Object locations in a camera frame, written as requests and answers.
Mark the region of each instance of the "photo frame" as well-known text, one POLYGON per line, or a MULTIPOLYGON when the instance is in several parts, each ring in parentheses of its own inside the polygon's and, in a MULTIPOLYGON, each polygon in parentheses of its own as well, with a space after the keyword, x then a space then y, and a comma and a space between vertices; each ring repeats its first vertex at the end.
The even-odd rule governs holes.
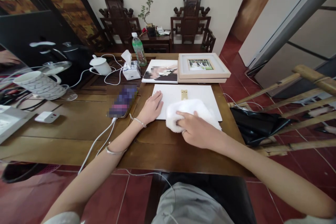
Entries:
POLYGON ((179 54, 178 58, 179 80, 197 79, 202 82, 202 79, 221 79, 231 76, 231 72, 216 53, 179 54))

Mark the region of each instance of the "bamboo chair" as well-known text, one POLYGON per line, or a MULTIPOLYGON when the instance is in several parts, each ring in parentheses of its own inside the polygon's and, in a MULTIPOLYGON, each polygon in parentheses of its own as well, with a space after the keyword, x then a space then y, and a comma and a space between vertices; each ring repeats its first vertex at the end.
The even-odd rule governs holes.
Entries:
MULTIPOLYGON (((237 104, 242 104, 245 103, 259 95, 262 95, 268 91, 271 91, 272 89, 284 86, 290 82, 293 82, 295 80, 297 80, 298 78, 302 77, 305 78, 307 80, 309 80, 310 82, 314 83, 317 88, 309 90, 307 92, 304 92, 302 94, 293 96, 291 98, 282 100, 278 103, 275 103, 273 105, 267 106, 266 108, 264 108, 263 112, 267 112, 270 111, 272 109, 287 105, 289 103, 292 102, 296 102, 311 96, 315 96, 318 95, 322 92, 327 92, 329 94, 331 94, 332 96, 324 99, 324 100, 320 100, 317 102, 314 102, 312 104, 297 108, 295 110, 286 112, 284 114, 282 114, 281 116, 283 118, 287 118, 290 116, 293 116, 295 114, 307 111, 307 110, 311 110, 311 109, 315 109, 317 107, 321 107, 324 106, 326 104, 329 104, 331 102, 335 102, 336 101, 336 81, 333 80, 330 77, 324 76, 323 74, 320 74, 316 71, 314 71, 313 69, 310 69, 309 67, 305 66, 305 65, 298 65, 296 66, 292 72, 294 72, 293 75, 271 85, 268 88, 262 89, 244 99, 241 99, 237 102, 237 104)), ((234 106, 234 103, 229 103, 229 106, 232 107, 234 106)), ((282 130, 280 130, 278 134, 282 134, 282 133, 286 133, 289 131, 293 131, 293 130, 298 130, 310 125, 314 125, 320 122, 324 122, 324 121, 328 121, 331 119, 335 119, 336 118, 336 111, 330 112, 330 113, 326 113, 323 115, 319 115, 317 117, 302 121, 302 122, 298 122, 298 123, 294 123, 291 124, 285 128, 283 128, 282 130)), ((258 147, 254 147, 253 149, 258 151, 259 153, 261 153, 262 155, 265 156, 274 156, 274 155, 286 155, 287 152, 289 151, 296 151, 296 150, 301 150, 301 149, 311 149, 311 148, 323 148, 323 147, 332 147, 332 146, 336 146, 336 139, 329 139, 329 140, 321 140, 321 141, 310 141, 310 142, 302 142, 302 143, 290 143, 287 145, 280 145, 279 143, 277 143, 277 141, 275 140, 274 137, 270 137, 268 139, 265 139, 264 141, 262 141, 260 143, 260 145, 258 147)))

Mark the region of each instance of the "power strip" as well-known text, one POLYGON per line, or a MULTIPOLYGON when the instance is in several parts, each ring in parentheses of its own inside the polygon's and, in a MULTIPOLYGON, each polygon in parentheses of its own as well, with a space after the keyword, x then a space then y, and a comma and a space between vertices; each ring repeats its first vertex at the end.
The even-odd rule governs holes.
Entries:
POLYGON ((0 144, 34 115, 34 112, 26 112, 11 106, 0 105, 0 144))

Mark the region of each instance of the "red tile floor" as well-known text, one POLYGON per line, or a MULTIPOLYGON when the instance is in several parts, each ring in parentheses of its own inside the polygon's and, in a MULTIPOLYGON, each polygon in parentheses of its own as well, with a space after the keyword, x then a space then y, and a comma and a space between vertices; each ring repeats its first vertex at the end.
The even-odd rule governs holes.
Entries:
MULTIPOLYGON (((246 67, 238 54, 241 42, 229 35, 220 54, 232 75, 227 83, 221 84, 223 93, 235 101, 260 90, 244 72, 246 67)), ((254 102, 267 106, 273 104, 267 95, 255 98, 254 102)), ((292 110, 295 104, 276 109, 281 113, 292 110)), ((301 129, 300 133, 308 141, 333 138, 332 135, 318 133, 312 128, 301 129)), ((280 143, 305 141, 297 132, 288 132, 276 139, 280 143)), ((287 156, 275 156, 273 160, 291 169, 321 188, 336 200, 336 147, 299 150, 287 156)), ((4 166, 0 164, 0 174, 4 166)), ((52 203, 75 178, 78 167, 61 167, 57 172, 34 176, 24 182, 4 184, 0 182, 0 220, 2 224, 40 223, 52 203)), ((125 171, 115 171, 93 195, 87 204, 83 220, 86 224, 139 223, 145 218, 151 176, 129 176, 125 171)), ((254 212, 259 224, 283 223, 290 218, 300 218, 302 214, 289 207, 259 180, 246 178, 254 212)))

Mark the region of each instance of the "thin bracelet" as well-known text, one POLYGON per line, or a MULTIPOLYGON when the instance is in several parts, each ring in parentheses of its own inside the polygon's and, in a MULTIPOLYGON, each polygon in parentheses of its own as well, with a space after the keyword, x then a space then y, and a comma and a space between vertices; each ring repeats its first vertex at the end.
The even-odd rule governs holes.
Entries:
POLYGON ((129 115, 130 117, 131 117, 131 119, 132 120, 136 120, 136 121, 138 121, 139 123, 141 123, 142 124, 142 126, 144 127, 144 128, 146 128, 147 127, 147 125, 146 124, 144 124, 143 122, 141 122, 138 118, 133 118, 132 116, 131 116, 131 113, 130 113, 130 115, 129 115))
POLYGON ((123 150, 123 151, 121 151, 121 152, 112 152, 112 151, 110 151, 109 149, 108 149, 108 147, 106 146, 106 151, 107 151, 107 153, 108 154, 112 154, 112 155, 121 155, 121 154, 124 154, 127 150, 128 150, 128 148, 126 149, 126 150, 123 150))

